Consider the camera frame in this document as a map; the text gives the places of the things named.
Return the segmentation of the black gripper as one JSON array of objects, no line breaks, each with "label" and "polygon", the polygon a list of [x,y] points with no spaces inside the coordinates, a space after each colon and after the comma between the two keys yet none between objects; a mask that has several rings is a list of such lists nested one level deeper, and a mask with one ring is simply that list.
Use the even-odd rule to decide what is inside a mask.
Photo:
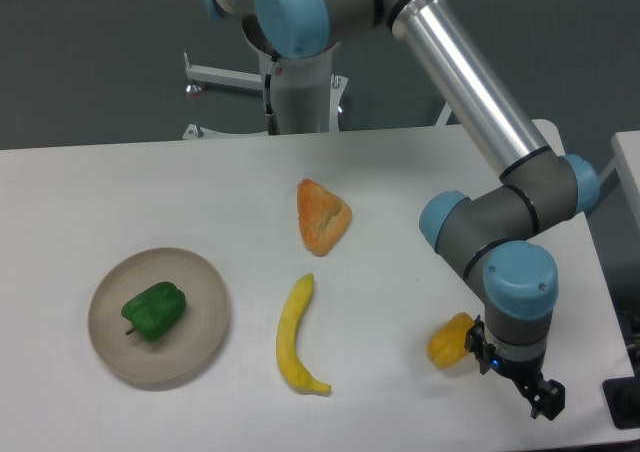
[{"label": "black gripper", "polygon": [[546,380],[542,366],[547,340],[529,345],[513,345],[490,337],[485,340],[484,322],[478,315],[467,330],[465,349],[474,356],[482,375],[489,371],[513,381],[531,406],[530,416],[554,420],[565,408],[565,387]]}]

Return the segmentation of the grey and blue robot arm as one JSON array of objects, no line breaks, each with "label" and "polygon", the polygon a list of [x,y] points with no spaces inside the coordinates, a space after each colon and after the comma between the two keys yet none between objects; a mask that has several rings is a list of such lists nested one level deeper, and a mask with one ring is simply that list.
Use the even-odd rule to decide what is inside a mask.
[{"label": "grey and blue robot arm", "polygon": [[215,19],[240,18],[248,41],[262,54],[260,90],[271,135],[329,130],[329,76],[311,82],[309,74],[339,42],[383,25],[409,46],[500,180],[477,199],[441,193],[420,216],[427,242],[484,305],[483,316],[465,334],[465,348],[482,371],[514,383],[533,417],[556,418],[565,390],[544,378],[542,365],[558,271],[532,240],[597,201],[592,166],[553,152],[448,0],[203,2]]}]

